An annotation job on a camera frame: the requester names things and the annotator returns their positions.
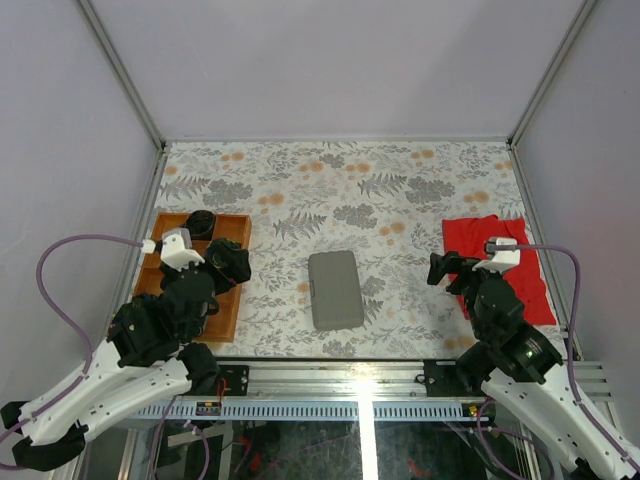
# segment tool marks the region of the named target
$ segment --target metal pole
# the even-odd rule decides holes
[[[558,74],[560,67],[571,51],[576,38],[578,38],[578,35],[580,35],[580,33],[583,31],[585,25],[587,24],[587,21],[591,18],[598,5],[600,5],[601,1],[602,0],[584,0],[582,5],[580,6],[578,13],[573,18],[573,21],[571,22],[567,33],[562,39],[560,46],[556,50],[556,53],[553,55],[551,63],[547,67],[547,70],[544,72],[542,80],[540,80],[540,83],[538,83],[538,86],[536,87],[531,100],[529,100],[527,108],[522,114],[522,117],[520,117],[520,120],[513,130],[513,133],[509,136],[509,143],[512,146],[517,145],[518,142],[520,142],[520,140],[522,139],[522,135],[531,123],[531,120],[538,110],[538,107],[546,97],[546,93],[549,90],[549,87],[553,83],[553,80]]]
[[[102,50],[102,53],[104,53],[105,59],[109,63],[113,74],[118,80],[118,83],[120,83],[120,86],[122,87],[125,95],[131,103],[131,106],[138,115],[142,126],[149,136],[149,139],[158,150],[161,150],[165,145],[164,138],[162,137],[162,134],[153,121],[153,118],[151,118],[147,107],[140,97],[138,89],[133,84],[131,77],[127,73],[127,69],[122,63],[122,60],[120,59],[120,56],[118,55],[118,52],[116,51],[115,46],[113,45],[113,42],[111,41],[111,38],[109,37],[109,34],[107,33],[107,30],[102,23],[102,20],[100,20],[100,17],[95,7],[93,6],[93,3],[91,2],[91,0],[74,1],[78,6],[78,9],[80,10],[80,13],[87,22],[87,26],[94,34],[96,43]]]

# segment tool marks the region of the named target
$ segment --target black cup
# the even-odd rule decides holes
[[[216,216],[208,210],[196,210],[187,218],[183,227],[189,230],[191,240],[211,240]]]

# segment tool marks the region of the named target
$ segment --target white wall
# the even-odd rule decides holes
[[[578,334],[640,443],[640,2],[602,2],[519,152],[549,241],[583,265]],[[561,260],[564,287],[573,275]]]
[[[68,235],[129,235],[154,148],[74,2],[3,2],[0,65],[4,405],[48,389],[82,359],[80,341],[38,295],[38,257]],[[45,265],[53,297],[94,341],[109,318],[123,248],[103,242],[69,246]],[[0,461],[13,462],[9,446],[0,448]],[[0,472],[0,477],[42,475]]]
[[[582,0],[94,0],[167,138],[506,137]]]

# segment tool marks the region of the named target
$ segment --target black bracket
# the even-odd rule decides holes
[[[227,382],[225,397],[246,397],[249,390],[249,366],[248,365],[220,365],[220,380]]]
[[[72,425],[64,437],[47,445],[32,445],[31,438],[23,438],[12,448],[16,465],[39,472],[49,472],[61,467],[84,450],[86,431],[86,426]]]
[[[468,389],[458,375],[458,365],[455,360],[423,360],[424,381],[427,397],[485,397],[478,388]]]

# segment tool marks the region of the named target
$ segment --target cable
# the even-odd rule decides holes
[[[131,245],[133,247],[139,247],[139,248],[142,247],[141,242],[137,242],[135,240],[129,240],[127,238],[114,237],[111,235],[101,235],[101,234],[85,234],[85,235],[74,235],[72,237],[67,237],[67,238],[63,238],[62,240],[58,240],[57,242],[52,244],[49,248],[47,248],[44,251],[44,253],[40,256],[40,259],[38,260],[38,265],[36,267],[36,283],[38,284],[38,290],[40,291],[42,298],[44,298],[44,301],[47,302],[47,304],[51,307],[51,309],[54,312],[56,312],[58,316],[60,316],[60,318],[62,318],[62,320],[64,320],[64,322],[67,325],[69,325],[73,329],[73,331],[76,332],[76,334],[80,337],[80,339],[85,345],[86,354],[85,354],[84,365],[82,367],[82,374],[79,375],[73,382],[71,382],[71,384],[68,387],[62,390],[58,395],[53,397],[51,400],[45,403],[42,407],[38,408],[37,410],[34,410],[33,413],[31,414],[31,418],[41,415],[43,412],[47,411],[49,408],[54,406],[64,397],[69,395],[78,385],[80,385],[82,380],[84,380],[84,375],[86,375],[86,373],[89,371],[89,367],[91,366],[91,359],[93,357],[93,347],[91,345],[91,340],[89,339],[85,331],[82,330],[82,328],[76,322],[74,322],[71,319],[71,317],[69,317],[69,315],[67,315],[56,304],[56,302],[53,301],[53,299],[49,295],[49,292],[47,292],[47,289],[45,288],[44,282],[42,280],[42,267],[44,266],[44,262],[47,260],[49,255],[51,255],[51,252],[53,252],[58,247],[61,247],[62,245],[75,242],[76,240],[107,240],[109,242],[116,242],[116,243],[123,243],[125,245]],[[9,436],[12,433],[16,432],[17,430],[24,427],[27,423],[29,423],[31,421],[31,418],[25,418],[24,420],[19,421],[13,427],[3,432],[2,435],[0,435],[0,444],[4,442],[7,438],[9,438]],[[18,467],[16,465],[7,465],[5,463],[0,463],[0,470],[17,471],[17,470],[25,470],[25,468]]]
[[[513,437],[519,438],[520,440],[524,440],[524,441],[530,443],[531,445],[533,445],[534,447],[536,447],[536,444],[533,442],[533,440],[531,440],[530,438],[525,437],[524,435],[520,435],[518,432],[516,432],[514,430],[509,430],[508,428],[483,428],[482,427],[482,423],[481,423],[482,422],[482,414],[484,413],[484,411],[486,410],[486,408],[489,405],[493,405],[494,403],[496,403],[496,401],[493,400],[492,398],[489,398],[489,399],[487,399],[486,402],[484,402],[482,404],[482,406],[480,407],[480,410],[478,410],[478,417],[476,418],[476,430],[478,432],[478,438],[480,439],[480,443],[484,447],[485,451],[487,452],[487,454],[489,455],[489,457],[491,458],[493,463],[495,463],[498,467],[500,467],[500,469],[504,470],[506,473],[511,475],[516,480],[528,480],[525,477],[521,477],[516,472],[511,470],[509,467],[507,467],[504,463],[502,463],[498,459],[496,454],[493,453],[493,450],[489,446],[489,442],[487,442],[487,440],[484,438],[484,435],[482,433],[484,431],[502,432],[502,433],[506,433],[507,435],[511,435]],[[553,469],[553,462],[551,461],[551,458],[549,458],[549,455],[544,450],[538,448],[537,451],[538,451],[538,453],[541,453],[542,456],[547,461],[547,463],[549,465],[549,470],[550,470],[549,477],[547,477],[547,478],[549,480],[552,480],[553,478],[555,478],[555,472],[554,472],[554,469]]]
[[[224,377],[220,378],[222,378],[222,390],[220,389],[220,385],[218,385],[218,400],[220,402],[220,407],[222,407],[222,400],[224,399],[224,395],[227,391],[227,379]]]
[[[195,430],[195,432],[200,435],[200,438],[202,439],[202,443],[204,444],[204,467],[202,467],[202,472],[200,473],[200,476],[198,477],[198,480],[204,480],[204,477],[207,475],[207,470],[209,469],[209,462],[211,461],[210,459],[210,453],[209,453],[209,442],[207,441],[207,437],[205,436],[204,432],[202,430],[200,430],[198,427],[196,427],[195,425],[191,425],[193,427],[193,429]]]
[[[377,432],[386,432],[387,430],[396,430],[398,428],[406,428],[406,427],[410,427],[412,425],[421,425],[421,423],[403,423],[401,425],[396,425],[396,426],[393,426],[393,427],[381,428],[381,429],[377,430]],[[297,450],[294,450],[294,451],[292,451],[292,452],[290,452],[290,453],[288,453],[288,454],[286,454],[286,455],[284,455],[284,456],[282,456],[280,458],[277,458],[273,462],[269,463],[267,465],[267,467],[255,477],[255,480],[258,480],[258,479],[262,478],[265,473],[267,473],[268,471],[273,470],[274,468],[276,468],[280,464],[280,462],[286,460],[287,458],[290,458],[290,457],[292,457],[294,455],[298,455],[299,453],[308,452],[309,450],[312,450],[312,449],[317,448],[317,447],[323,447],[325,445],[329,445],[329,444],[337,442],[339,440],[349,439],[349,438],[355,437],[356,435],[359,435],[359,433],[358,432],[349,433],[347,435],[342,435],[340,437],[332,438],[330,440],[324,440],[322,442],[314,443],[314,444],[309,445],[307,447],[302,447],[302,448],[299,448]]]
[[[229,448],[231,445],[233,445],[233,443],[234,443],[234,440],[231,439],[231,441],[229,443],[227,443],[224,447],[222,447],[220,449],[220,453],[224,452],[227,448]]]
[[[247,447],[247,451],[244,452],[244,456],[240,460],[240,463],[238,463],[238,466],[233,471],[233,477],[232,478],[235,478],[236,475],[238,475],[238,471],[240,470],[240,467],[242,466],[244,461],[247,459],[247,457],[249,457],[249,453],[251,453],[251,448],[253,447],[253,442],[255,441],[255,438],[256,438],[256,422],[253,422],[253,428],[252,428],[252,432],[251,432],[251,441],[249,442],[249,446]]]
[[[164,407],[164,410],[162,411],[162,416],[160,417],[160,422],[158,423],[158,426],[156,427],[155,432],[153,432],[153,440],[151,442],[151,451],[149,453],[149,459],[151,460],[151,477],[155,480],[157,480],[156,477],[156,470],[157,470],[157,458],[156,458],[156,452],[158,450],[158,444],[160,443],[160,432],[162,431],[162,426],[165,422],[165,420],[167,419],[167,416],[169,415],[169,412],[171,411],[171,407],[173,406],[173,404],[175,403],[176,399],[178,398],[178,395],[174,395],[171,398],[171,401],[169,402],[169,404]],[[207,441],[207,437],[205,436],[204,432],[202,430],[200,430],[198,427],[196,427],[194,424],[192,424],[190,421],[187,422],[187,425],[192,427],[193,430],[200,435],[200,438],[202,438],[202,441],[204,443],[204,467],[202,468],[202,472],[200,473],[200,476],[198,477],[198,480],[203,480],[204,477],[207,474],[207,470],[209,469],[209,461],[210,461],[210,453],[209,453],[209,442]]]
[[[569,314],[569,346],[567,348],[567,371],[569,373],[569,387],[571,388],[571,393],[573,393],[573,398],[575,399],[578,407],[580,407],[580,410],[582,410],[582,413],[584,413],[585,417],[587,417],[593,424],[593,426],[602,434],[602,436],[608,440],[608,442],[616,450],[616,452],[620,454],[623,461],[629,462],[629,465],[631,465],[636,472],[640,473],[640,464],[638,464],[638,462],[636,462],[629,456],[629,452],[627,452],[624,447],[618,443],[618,441],[607,431],[607,429],[582,403],[582,396],[580,395],[580,391],[578,389],[578,382],[576,381],[576,374],[573,365],[573,340],[575,338],[578,298],[580,296],[580,286],[582,283],[582,274],[580,271],[580,261],[578,260],[578,257],[576,257],[571,250],[555,245],[499,245],[495,248],[496,250],[552,250],[555,252],[563,253],[571,258],[575,270],[575,283],[573,287],[573,300],[571,301],[571,313]]]
[[[151,452],[149,453],[149,459],[151,460],[151,465],[152,465],[151,471],[153,472],[151,475],[153,478],[156,478],[156,464],[158,463],[156,458],[156,451],[158,450],[158,443],[160,442],[160,432],[162,431],[162,426],[164,424],[164,421],[167,419],[167,415],[169,415],[169,412],[171,411],[171,407],[173,407],[173,404],[175,403],[177,398],[178,398],[178,395],[174,395],[173,397],[171,397],[171,401],[166,407],[164,407],[164,410],[162,411],[162,416],[160,417],[160,422],[158,423],[156,430],[153,432],[153,440],[151,442]]]

